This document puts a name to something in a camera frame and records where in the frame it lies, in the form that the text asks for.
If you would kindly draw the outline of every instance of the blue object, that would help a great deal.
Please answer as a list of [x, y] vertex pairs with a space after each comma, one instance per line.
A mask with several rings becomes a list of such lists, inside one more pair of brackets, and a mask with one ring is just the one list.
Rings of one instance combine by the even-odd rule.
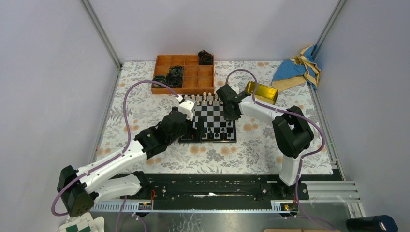
[[[304, 52], [304, 56], [311, 62], [313, 62], [312, 52], [315, 46], [311, 46]], [[316, 73], [310, 68], [307, 67], [309, 74], [316, 79]], [[284, 60], [278, 67], [278, 70], [273, 75], [272, 81], [280, 81], [290, 79], [294, 76], [302, 76], [306, 72], [306, 68], [303, 64], [295, 64], [295, 62], [290, 59]], [[308, 83], [313, 85], [313, 88], [316, 89], [315, 84], [307, 80]]]

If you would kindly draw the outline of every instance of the gold box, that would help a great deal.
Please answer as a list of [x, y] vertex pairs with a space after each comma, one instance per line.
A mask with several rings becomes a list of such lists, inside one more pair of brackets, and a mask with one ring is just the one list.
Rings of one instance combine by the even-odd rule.
[[[255, 87], [256, 83], [253, 81], [249, 81], [246, 85], [245, 91], [252, 94]], [[256, 90], [255, 97], [266, 103], [274, 105], [276, 103], [278, 93], [279, 91], [275, 88], [258, 84], [258, 89]]]

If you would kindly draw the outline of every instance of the orange tray compartment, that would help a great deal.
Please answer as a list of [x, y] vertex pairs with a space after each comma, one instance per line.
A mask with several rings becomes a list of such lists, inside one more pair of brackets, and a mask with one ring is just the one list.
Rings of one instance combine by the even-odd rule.
[[[154, 78], [156, 75], [166, 76], [169, 68], [180, 65], [184, 68], [182, 87], [172, 88], [177, 94], [202, 94], [214, 93], [214, 63], [212, 65], [199, 65], [197, 55], [161, 55], [155, 62]], [[167, 88], [154, 88], [152, 94], [172, 94]]]

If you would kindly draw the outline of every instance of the black and white checkered board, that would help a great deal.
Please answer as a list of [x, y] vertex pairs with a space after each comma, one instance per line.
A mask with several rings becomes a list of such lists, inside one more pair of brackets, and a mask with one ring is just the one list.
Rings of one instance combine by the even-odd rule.
[[[204, 119], [206, 136], [202, 138], [202, 142], [236, 143], [235, 121], [227, 122], [223, 119], [223, 104], [219, 101], [219, 99], [215, 100], [215, 94], [212, 94], [211, 96], [207, 95], [206, 100], [204, 100], [204, 96], [202, 94], [195, 95], [193, 98], [192, 95], [187, 95], [184, 97], [195, 100], [193, 127], [197, 128], [198, 118], [200, 116]], [[179, 139], [179, 142], [192, 143], [191, 140], [183, 138]]]

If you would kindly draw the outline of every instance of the white wall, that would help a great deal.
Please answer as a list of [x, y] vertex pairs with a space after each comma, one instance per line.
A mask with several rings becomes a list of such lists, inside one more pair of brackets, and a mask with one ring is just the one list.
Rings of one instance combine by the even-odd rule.
[[337, 0], [92, 0], [122, 61], [158, 54], [281, 60], [315, 44]]
[[78, 0], [0, 3], [1, 231], [66, 219], [59, 172], [89, 162], [116, 71]]
[[368, 215], [410, 231], [410, 1], [348, 1], [322, 51], [319, 94]]

